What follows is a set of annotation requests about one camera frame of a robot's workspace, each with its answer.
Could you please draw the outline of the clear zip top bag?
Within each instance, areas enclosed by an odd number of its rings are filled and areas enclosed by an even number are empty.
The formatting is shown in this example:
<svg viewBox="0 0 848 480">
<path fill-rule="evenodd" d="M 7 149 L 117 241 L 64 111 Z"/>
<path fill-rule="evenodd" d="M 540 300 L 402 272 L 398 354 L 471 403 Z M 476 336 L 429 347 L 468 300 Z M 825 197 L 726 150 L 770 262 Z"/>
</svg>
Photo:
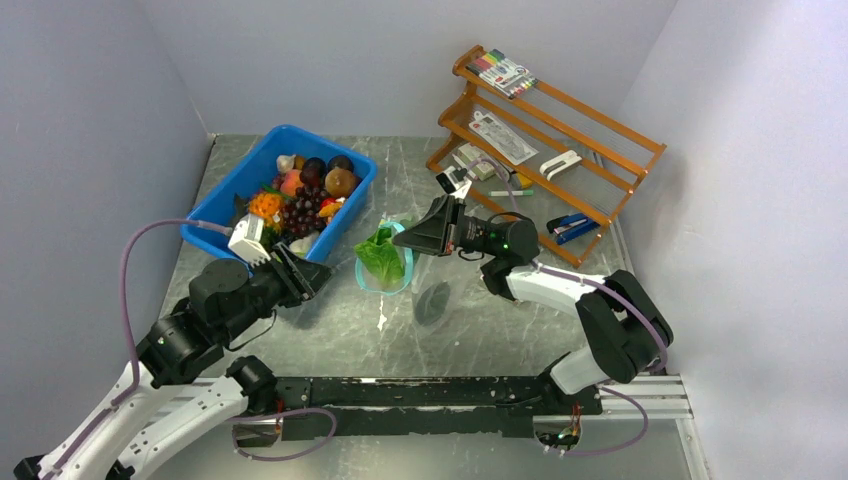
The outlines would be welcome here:
<svg viewBox="0 0 848 480">
<path fill-rule="evenodd" d="M 414 219 L 406 216 L 394 220 L 382 220 L 378 227 L 385 223 L 393 224 L 396 229 L 395 234 L 397 234 L 405 228 L 411 227 Z M 408 248 L 396 248 L 405 258 L 404 285 L 399 290 L 390 293 L 365 290 L 357 282 L 359 287 L 366 292 L 380 294 L 384 297 L 406 296 L 412 315 L 412 323 L 422 332 L 433 333 L 449 324 L 457 323 L 461 317 L 460 307 L 467 299 L 467 295 L 472 292 L 472 284 L 477 279 L 477 266 L 474 263 L 463 261 L 454 256 L 429 256 L 413 252 Z M 430 285 L 442 281 L 448 282 L 451 287 L 451 297 L 445 315 L 433 326 L 424 327 L 418 325 L 413 315 L 415 299 Z"/>
</svg>

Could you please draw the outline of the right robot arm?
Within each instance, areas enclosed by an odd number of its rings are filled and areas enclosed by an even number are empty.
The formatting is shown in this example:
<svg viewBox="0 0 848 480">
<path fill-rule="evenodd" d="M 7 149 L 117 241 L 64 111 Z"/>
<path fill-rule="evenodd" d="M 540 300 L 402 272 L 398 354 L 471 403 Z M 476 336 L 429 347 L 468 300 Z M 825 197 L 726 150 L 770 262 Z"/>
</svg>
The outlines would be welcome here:
<svg viewBox="0 0 848 480">
<path fill-rule="evenodd" d="M 540 262 L 537 228 L 523 214 L 482 219 L 466 214 L 464 201 L 443 195 L 393 242 L 433 257 L 485 255 L 480 272 L 491 294 L 577 316 L 586 346 L 564 354 L 542 375 L 547 381 L 539 398 L 550 413 L 565 413 L 587 387 L 609 380 L 626 384 L 668 361 L 673 331 L 635 276 L 626 270 L 582 275 Z"/>
</svg>

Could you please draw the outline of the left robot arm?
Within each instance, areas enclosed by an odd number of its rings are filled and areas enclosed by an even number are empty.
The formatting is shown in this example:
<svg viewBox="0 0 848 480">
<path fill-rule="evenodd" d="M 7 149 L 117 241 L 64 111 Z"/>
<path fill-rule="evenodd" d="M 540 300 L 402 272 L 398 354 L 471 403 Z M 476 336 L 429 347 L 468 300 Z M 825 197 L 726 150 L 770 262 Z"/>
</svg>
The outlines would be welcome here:
<svg viewBox="0 0 848 480">
<path fill-rule="evenodd" d="M 232 259 L 209 263 L 172 313 L 158 319 L 135 347 L 110 393 L 54 450 L 21 460 L 17 479 L 146 479 L 180 450 L 239 415 L 277 413 L 277 378 L 255 356 L 239 357 L 225 374 L 160 420 L 163 406 L 187 393 L 232 341 L 280 307 L 316 296 L 332 275 L 284 246 L 252 267 Z"/>
</svg>

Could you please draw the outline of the orange yellow corn piece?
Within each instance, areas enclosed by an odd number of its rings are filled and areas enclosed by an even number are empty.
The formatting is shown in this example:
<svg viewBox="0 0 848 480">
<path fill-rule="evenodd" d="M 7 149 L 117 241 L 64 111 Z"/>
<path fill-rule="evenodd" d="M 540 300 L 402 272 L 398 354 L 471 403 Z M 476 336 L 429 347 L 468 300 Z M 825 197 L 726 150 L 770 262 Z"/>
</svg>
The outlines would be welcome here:
<svg viewBox="0 0 848 480">
<path fill-rule="evenodd" d="M 318 212 L 318 217 L 324 219 L 327 222 L 330 222 L 331 219 L 344 206 L 344 203 L 345 203 L 344 198 L 339 198 L 339 199 L 328 198 L 328 199 L 325 199 L 321 204 L 321 208 Z"/>
</svg>

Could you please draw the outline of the green napa cabbage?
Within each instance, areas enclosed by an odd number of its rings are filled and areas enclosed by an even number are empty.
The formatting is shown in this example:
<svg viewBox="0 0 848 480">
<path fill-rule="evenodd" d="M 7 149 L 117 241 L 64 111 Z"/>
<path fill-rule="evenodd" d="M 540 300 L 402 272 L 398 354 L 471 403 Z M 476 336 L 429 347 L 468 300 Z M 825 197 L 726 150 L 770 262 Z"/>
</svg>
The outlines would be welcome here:
<svg viewBox="0 0 848 480">
<path fill-rule="evenodd" d="M 365 290 L 390 293 L 404 285 L 405 258 L 392 243 L 395 233 L 394 225 L 385 223 L 354 246 L 357 282 Z"/>
</svg>

